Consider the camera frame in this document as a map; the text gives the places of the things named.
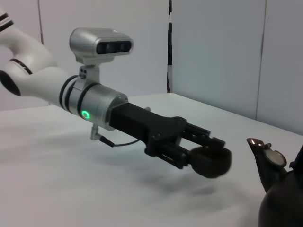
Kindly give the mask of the small black teacup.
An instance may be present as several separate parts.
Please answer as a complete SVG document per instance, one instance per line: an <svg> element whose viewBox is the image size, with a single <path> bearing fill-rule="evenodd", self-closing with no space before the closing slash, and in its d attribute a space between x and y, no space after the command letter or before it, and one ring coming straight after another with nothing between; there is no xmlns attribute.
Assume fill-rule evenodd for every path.
<svg viewBox="0 0 303 227"><path fill-rule="evenodd" d="M189 164L197 174L214 179L230 170L232 153L226 148L194 148L189 152Z"/></svg>

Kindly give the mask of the black round teapot with handle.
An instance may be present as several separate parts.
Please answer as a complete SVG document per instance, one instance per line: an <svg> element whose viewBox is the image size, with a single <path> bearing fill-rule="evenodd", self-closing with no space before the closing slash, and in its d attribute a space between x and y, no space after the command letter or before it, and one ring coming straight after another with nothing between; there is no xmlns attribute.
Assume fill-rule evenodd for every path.
<svg viewBox="0 0 303 227"><path fill-rule="evenodd" d="M247 142L255 157L266 192L259 208L258 227L303 227L303 145L286 171L286 158L271 144L255 138Z"/></svg>

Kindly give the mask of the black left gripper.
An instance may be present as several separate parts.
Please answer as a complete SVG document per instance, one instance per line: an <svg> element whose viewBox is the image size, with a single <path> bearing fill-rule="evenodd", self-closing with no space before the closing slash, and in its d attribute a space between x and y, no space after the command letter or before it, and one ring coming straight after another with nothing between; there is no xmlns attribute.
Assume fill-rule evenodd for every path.
<svg viewBox="0 0 303 227"><path fill-rule="evenodd" d="M111 111L109 125L146 145L145 153L182 169L189 165L189 151L174 144L179 137L202 147L223 148L225 142L210 131L187 123L182 117L164 117L126 103Z"/></svg>

